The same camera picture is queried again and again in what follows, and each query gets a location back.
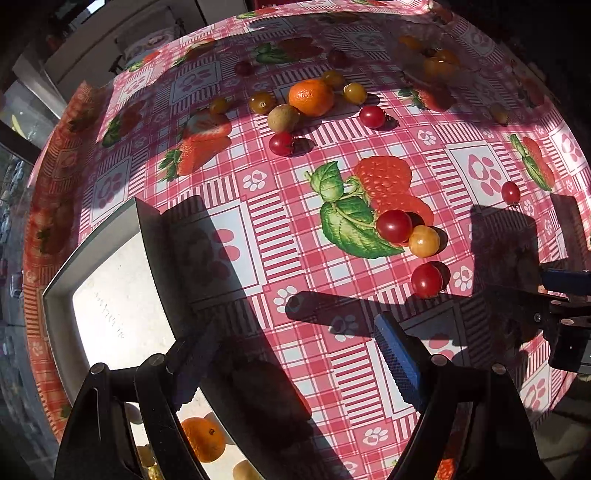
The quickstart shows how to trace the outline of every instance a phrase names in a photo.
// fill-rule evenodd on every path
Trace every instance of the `red checkered tablecloth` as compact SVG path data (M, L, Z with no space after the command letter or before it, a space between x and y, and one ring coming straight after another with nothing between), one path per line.
M588 267L589 166L549 99L535 108L527 105L511 66L492 40L456 15L444 23L427 4L313 0L263 9L193 32L136 70L117 76L104 91L108 101L100 129L82 146L60 144L48 167L59 170L60 152L75 151L85 159L83 174L62 187L77 189L73 201L74 211L80 212L79 229L71 247L133 196L161 212L169 210L173 231L183 222L201 225L200 241L211 247L217 266L205 279L181 268L194 311L227 319L228 330L255 353L260 346L256 340L266 341L274 361L309 403L318 435L355 479L386 478L418 419L403 402L374 340L356 335L371 330L374 316L383 309L392 311L433 353L463 365L486 367L502 361L510 366L532 424L544 418L573 379L548 366L550 350L539 335L517 350L508 347L510 333L489 314L479 292L490 279L523 288L530 279L531 260L537 266L568 255L579 259L572 268ZM357 19L343 22L342 16L330 14L343 11L355 12ZM404 85L400 68L386 50L384 29L408 22L440 28L479 69L472 85L451 89L456 104L443 113L421 110L399 95ZM294 37L311 37L323 52L293 63L255 60L258 45L274 46ZM213 48L178 62L187 48L211 39ZM297 131L298 137L313 143L309 152L289 158L274 155L268 148L272 132L266 117L250 113L245 99L267 91L286 102L295 82L330 69L327 52L333 47L353 60L342 70L347 80L364 85L399 125L372 131L361 125L356 108L329 112ZM256 66L255 75L234 73L241 60ZM227 113L230 145L191 175L160 181L159 165L178 146L190 114L217 96L235 100ZM104 146L109 123L134 103L141 105L141 121L119 141ZM509 112L507 126L492 121L492 103ZM509 140L511 134L538 142L556 177L551 193L530 178ZM411 295L411 273L425 260L407 249L391 257L354 257L322 231L323 202L306 173L336 161L345 179L361 159L373 155L395 155L408 163L413 172L410 193L431 207L434 226L448 238L447 247L429 259L442 262L450 277L445 292L434 300ZM41 184L38 180L37 188L57 185L51 178L56 175ZM508 180L522 192L514 207L506 206L499 191ZM572 197L578 205L573 224L561 221L557 196ZM204 215L210 230L199 224ZM571 240L575 235L583 241ZM189 252L186 236L179 235L175 242L177 252ZM65 397L47 342L42 341L47 337L38 327L35 305L60 265L31 266L25 276L31 359L57 433L64 427L59 411ZM308 312L305 303L314 301L314 295L307 292L322 293L329 300L318 300L317 308ZM293 298L302 311L290 315L286 305ZM306 322L294 321L293 315L306 317Z

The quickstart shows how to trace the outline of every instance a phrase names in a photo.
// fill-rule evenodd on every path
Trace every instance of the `table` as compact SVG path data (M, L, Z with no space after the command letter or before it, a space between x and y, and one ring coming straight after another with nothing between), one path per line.
M540 262L589 267L591 171L556 107L539 93L535 97L532 80L515 74L488 36L457 15L432 11L426 1L314 0L239 17L170 43L103 89L81 86L38 162L25 237L24 309L33 371L56 435L65 426L60 412L67 401L43 329L40 293L72 249L132 196L168 211L173 230L175 222L207 211L215 230L200 231L193 244L210 246L213 254L202 265L209 275L197 282L186 265L179 267L191 305L199 318L225 319L228 331L254 355L266 346L265 354L306 399L317 445L325 448L333 473L385 478L418 420L370 337L373 316L383 309L433 353L475 367L505 363L532 425L539 424L574 375L547 365L550 349L536 332L521 332L526 341L515 348L511 325L490 313L481 292L488 281L539 289ZM455 103L444 112L421 109L406 98L408 78L388 54L391 31L417 34L427 27L452 41L472 71L469 86L450 88ZM281 40L295 37L312 39L288 53L301 60L255 60L269 49L285 54ZM198 55L187 59L194 44ZM370 101L398 126L372 131L349 107L297 131L311 148L289 158L274 155L266 118L251 114L244 100L263 90L284 101L296 81L329 69L326 54L333 47L353 61L342 69L347 80L362 83ZM256 74L238 77L234 65L245 59L256 65ZM205 152L203 167L161 181L167 173L162 162L189 117L194 121L196 110L216 96L236 101L227 113L225 140ZM508 110L506 126L493 121L493 103ZM109 124L124 105L133 105L141 120L117 138ZM541 148L553 186L535 172L534 182L511 144L512 134ZM356 257L323 234L323 201L307 173L336 161L346 179L373 155L395 155L410 166L410 193L429 206L433 225L445 234L445 249L429 259L444 264L449 276L435 299L411 295L410 275L424 260L408 250ZM513 207L500 194L508 180L522 194ZM37 235L44 229L53 229L54 238L51 248L45 244L46 253ZM190 247L174 246L189 256ZM457 453L462 436L456 437ZM443 471L439 476L447 478Z

